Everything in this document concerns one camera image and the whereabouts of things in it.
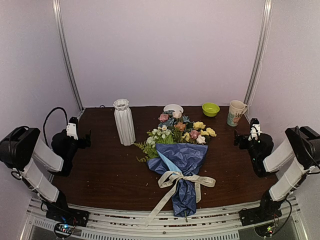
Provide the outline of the pink orange white flower stem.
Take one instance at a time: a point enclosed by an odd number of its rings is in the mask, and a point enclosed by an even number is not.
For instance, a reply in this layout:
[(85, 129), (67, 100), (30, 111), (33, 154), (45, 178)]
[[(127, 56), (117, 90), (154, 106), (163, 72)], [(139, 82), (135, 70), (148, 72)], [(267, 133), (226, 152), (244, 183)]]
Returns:
[(173, 139), (177, 143), (205, 145), (209, 136), (205, 128), (202, 121), (178, 122), (173, 126)]

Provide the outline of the dark blue wrapping paper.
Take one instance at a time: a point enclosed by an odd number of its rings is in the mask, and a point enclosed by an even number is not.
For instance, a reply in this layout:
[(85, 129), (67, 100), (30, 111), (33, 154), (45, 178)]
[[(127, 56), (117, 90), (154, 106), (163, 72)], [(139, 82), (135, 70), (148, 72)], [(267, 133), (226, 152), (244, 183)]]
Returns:
[[(208, 146), (191, 143), (157, 144), (156, 150), (163, 152), (167, 149), (175, 151), (174, 163), (181, 170), (184, 176), (198, 175), (200, 168), (205, 162)], [(147, 161), (147, 166), (151, 171), (157, 162), (157, 158)], [(194, 183), (181, 179), (177, 184), (172, 200), (173, 215), (176, 217), (188, 217), (197, 211), (196, 193)]]

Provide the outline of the beige printed ribbon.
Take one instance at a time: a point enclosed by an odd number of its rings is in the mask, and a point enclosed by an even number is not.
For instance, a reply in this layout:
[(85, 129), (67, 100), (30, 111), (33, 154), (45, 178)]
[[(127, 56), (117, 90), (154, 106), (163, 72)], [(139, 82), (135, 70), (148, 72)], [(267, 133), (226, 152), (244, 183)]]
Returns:
[(147, 227), (153, 219), (161, 212), (166, 203), (177, 191), (177, 184), (180, 180), (185, 180), (194, 183), (195, 188), (195, 199), (196, 203), (199, 203), (202, 199), (201, 185), (209, 188), (213, 188), (216, 184), (214, 178), (208, 176), (199, 176), (193, 174), (191, 176), (184, 176), (179, 171), (166, 171), (158, 180), (158, 186), (160, 188), (167, 188), (172, 186), (172, 188), (164, 195), (164, 197), (158, 202), (150, 214), (146, 217), (144, 224)]

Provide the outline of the light blue wrapping paper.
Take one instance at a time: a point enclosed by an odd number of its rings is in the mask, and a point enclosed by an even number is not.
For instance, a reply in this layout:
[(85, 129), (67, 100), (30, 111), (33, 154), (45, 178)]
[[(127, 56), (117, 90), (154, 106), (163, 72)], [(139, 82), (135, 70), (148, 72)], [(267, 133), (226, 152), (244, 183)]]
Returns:
[(173, 149), (167, 149), (166, 151), (160, 152), (159, 157), (157, 158), (156, 163), (152, 167), (152, 170), (158, 174), (163, 174), (165, 171), (173, 172), (182, 172), (178, 166), (175, 164), (175, 160), (178, 158), (175, 157), (175, 151)]

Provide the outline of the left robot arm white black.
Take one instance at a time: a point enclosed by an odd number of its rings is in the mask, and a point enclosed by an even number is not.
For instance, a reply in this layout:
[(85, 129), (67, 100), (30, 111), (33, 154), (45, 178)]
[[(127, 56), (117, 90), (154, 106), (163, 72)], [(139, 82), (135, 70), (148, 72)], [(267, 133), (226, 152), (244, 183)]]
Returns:
[(31, 192), (36, 193), (61, 222), (72, 218), (72, 209), (66, 196), (44, 176), (37, 163), (53, 175), (69, 176), (78, 149), (91, 146), (91, 134), (79, 138), (76, 130), (73, 123), (67, 126), (53, 136), (51, 146), (40, 139), (38, 128), (28, 126), (17, 127), (0, 141), (1, 162), (11, 169), (15, 179), (22, 180)]

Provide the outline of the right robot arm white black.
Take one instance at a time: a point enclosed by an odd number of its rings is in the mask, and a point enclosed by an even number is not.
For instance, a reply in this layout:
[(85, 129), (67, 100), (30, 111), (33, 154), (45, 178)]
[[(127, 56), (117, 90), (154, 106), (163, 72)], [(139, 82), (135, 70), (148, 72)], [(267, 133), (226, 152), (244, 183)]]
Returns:
[(247, 150), (252, 168), (260, 178), (280, 170), (287, 162), (290, 166), (282, 177), (263, 194), (258, 207), (243, 209), (239, 215), (244, 220), (257, 217), (266, 221), (279, 214), (280, 207), (290, 193), (299, 188), (314, 169), (320, 167), (320, 135), (308, 126), (285, 130), (285, 139), (274, 147), (270, 135), (262, 133), (259, 124), (250, 127), (249, 134), (234, 134), (234, 145)]

